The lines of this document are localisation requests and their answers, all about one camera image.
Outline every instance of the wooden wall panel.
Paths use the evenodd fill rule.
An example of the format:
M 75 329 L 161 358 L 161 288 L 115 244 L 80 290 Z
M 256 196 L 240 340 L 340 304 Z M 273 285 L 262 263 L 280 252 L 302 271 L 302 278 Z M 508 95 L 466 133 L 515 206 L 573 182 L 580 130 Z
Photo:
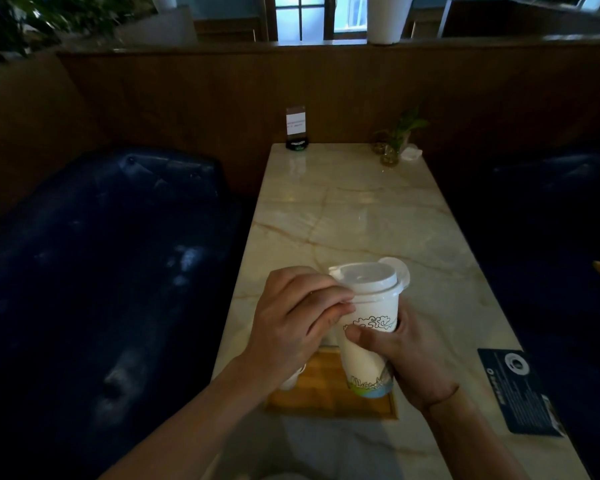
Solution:
M 419 104 L 431 126 L 415 140 L 445 185 L 498 155 L 600 137 L 600 44 L 438 42 L 61 57 L 115 141 L 216 156 L 251 195 L 295 105 L 329 143 L 369 141 Z
M 0 64 L 0 215 L 108 142 L 55 55 Z

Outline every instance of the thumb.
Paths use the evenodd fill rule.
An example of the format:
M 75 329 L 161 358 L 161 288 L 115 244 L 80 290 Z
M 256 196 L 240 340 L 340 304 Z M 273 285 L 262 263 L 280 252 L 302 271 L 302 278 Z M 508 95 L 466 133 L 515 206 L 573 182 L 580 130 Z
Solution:
M 393 349 L 393 334 L 377 331 L 368 327 L 349 325 L 344 331 L 346 337 L 355 345 L 371 352 L 390 357 Z

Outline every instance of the marble table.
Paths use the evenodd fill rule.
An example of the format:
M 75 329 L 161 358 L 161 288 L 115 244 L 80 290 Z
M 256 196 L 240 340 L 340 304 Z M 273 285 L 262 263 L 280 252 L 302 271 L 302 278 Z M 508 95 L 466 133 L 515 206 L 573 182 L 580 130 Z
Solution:
M 464 386 L 532 479 L 589 478 L 567 438 L 513 435 L 477 348 L 520 349 L 507 319 L 421 158 L 380 165 L 366 144 L 271 149 L 214 376 L 247 344 L 272 269 L 320 271 L 346 262 L 402 259 L 405 291 L 429 345 Z M 399 420 L 279 417 L 256 410 L 234 432 L 207 478 L 298 472 L 312 479 L 448 479 L 426 423 L 399 388 Z

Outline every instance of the white pot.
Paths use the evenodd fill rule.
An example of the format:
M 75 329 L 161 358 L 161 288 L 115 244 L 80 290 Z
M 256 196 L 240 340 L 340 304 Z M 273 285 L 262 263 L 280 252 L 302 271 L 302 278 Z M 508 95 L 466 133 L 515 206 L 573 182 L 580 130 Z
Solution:
M 152 0 L 158 13 L 165 13 L 178 7 L 178 0 Z
M 367 42 L 400 42 L 413 0 L 367 0 Z

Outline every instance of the marble veining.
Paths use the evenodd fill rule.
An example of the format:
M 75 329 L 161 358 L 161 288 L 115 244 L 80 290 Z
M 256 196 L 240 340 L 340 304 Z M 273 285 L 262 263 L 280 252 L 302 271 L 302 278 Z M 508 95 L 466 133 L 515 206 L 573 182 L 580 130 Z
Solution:
M 273 145 L 214 376 L 244 350 L 272 269 L 304 264 L 326 271 L 384 256 L 409 266 L 405 293 L 431 349 L 529 476 L 589 478 L 567 438 L 507 430 L 476 349 L 520 345 L 423 159 L 390 169 L 366 144 L 314 143 L 297 153 Z M 293 471 L 317 479 L 450 478 L 426 423 L 395 390 L 398 421 L 272 417 L 254 411 L 207 477 Z

